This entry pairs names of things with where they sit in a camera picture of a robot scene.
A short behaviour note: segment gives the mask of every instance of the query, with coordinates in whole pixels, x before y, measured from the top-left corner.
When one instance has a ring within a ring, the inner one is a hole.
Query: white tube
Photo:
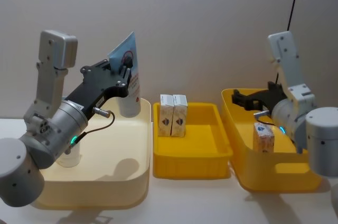
[[[80,163],[80,143],[71,149],[70,154],[63,153],[57,163],[63,167],[74,167]]]

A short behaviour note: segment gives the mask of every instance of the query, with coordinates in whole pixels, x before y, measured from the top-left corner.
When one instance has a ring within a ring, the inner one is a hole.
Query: black wire
[[[87,132],[87,134],[88,134],[88,133],[97,132],[98,130],[106,129],[106,128],[108,128],[109,126],[111,126],[111,125],[114,123],[114,121],[115,121],[115,114],[114,114],[112,111],[110,111],[110,110],[108,110],[107,112],[109,112],[109,113],[112,114],[112,121],[110,122],[110,124],[109,124],[109,125],[106,125],[106,126],[104,126],[104,127],[98,128],[98,129],[90,130],[89,132]]]
[[[294,13],[295,3],[296,3],[296,0],[293,0],[293,2],[292,2],[292,7],[291,7],[291,12],[290,12],[290,16],[289,16],[289,22],[288,22],[288,24],[287,24],[287,31],[290,30],[291,19],[292,19],[292,15],[293,15],[293,13]],[[277,76],[276,76],[276,81],[275,81],[275,83],[277,84],[277,82],[278,82],[278,74],[277,74]]]
[[[259,123],[265,124],[265,125],[273,125],[274,126],[274,124],[268,123],[268,122],[263,122],[263,121],[259,120],[258,118],[256,119],[256,121],[259,122]]]
[[[279,76],[279,73],[278,73],[277,76],[276,76],[275,84],[278,83],[278,76]]]
[[[74,147],[76,144],[78,144],[78,143],[80,142],[80,140],[82,140],[88,133],[97,132],[98,130],[103,130],[103,129],[106,129],[106,128],[108,128],[109,126],[111,126],[111,125],[114,123],[114,121],[115,121],[115,114],[114,114],[112,111],[110,111],[110,110],[108,110],[107,112],[109,112],[110,114],[112,114],[112,121],[109,123],[109,125],[106,125],[106,126],[104,126],[104,127],[97,128],[97,129],[94,129],[94,130],[90,130],[90,131],[88,131],[88,132],[83,132],[83,133],[81,133],[81,134],[76,138],[76,140],[74,141],[74,143],[72,144],[72,147]]]

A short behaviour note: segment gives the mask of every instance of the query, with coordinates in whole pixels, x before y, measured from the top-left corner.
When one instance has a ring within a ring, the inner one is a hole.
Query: gray cylinder
[[[32,203],[41,194],[44,179],[16,138],[0,139],[0,198],[11,207]]]
[[[45,132],[37,135],[27,132],[21,140],[28,147],[37,167],[47,169],[69,149],[72,138],[79,136],[87,124],[87,118],[76,105],[62,101]]]
[[[307,149],[305,114],[298,116],[294,113],[294,105],[288,99],[280,101],[273,109],[271,115],[276,126],[282,126],[286,135],[294,141],[297,152]]]
[[[325,107],[306,115],[309,164],[313,172],[338,177],[338,108]]]

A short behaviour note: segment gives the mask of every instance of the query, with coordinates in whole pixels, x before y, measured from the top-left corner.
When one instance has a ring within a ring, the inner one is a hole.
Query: small white box
[[[171,136],[184,137],[185,122],[188,103],[185,95],[173,95],[174,97],[174,115]]]
[[[261,123],[254,123],[253,150],[261,153],[273,153],[274,146],[275,136],[270,126]]]
[[[174,100],[172,95],[161,95],[161,106],[159,111],[158,135],[170,136],[173,123]]]

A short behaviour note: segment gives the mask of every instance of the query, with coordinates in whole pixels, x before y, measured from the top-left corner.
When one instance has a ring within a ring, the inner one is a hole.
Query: white wall
[[[297,0],[290,30],[318,103],[337,107],[338,0]]]
[[[286,29],[292,0],[0,0],[0,116],[20,117],[35,97],[40,31],[79,39],[69,94],[93,64],[135,30],[142,96],[186,94],[221,103],[225,88],[265,87],[268,34]]]

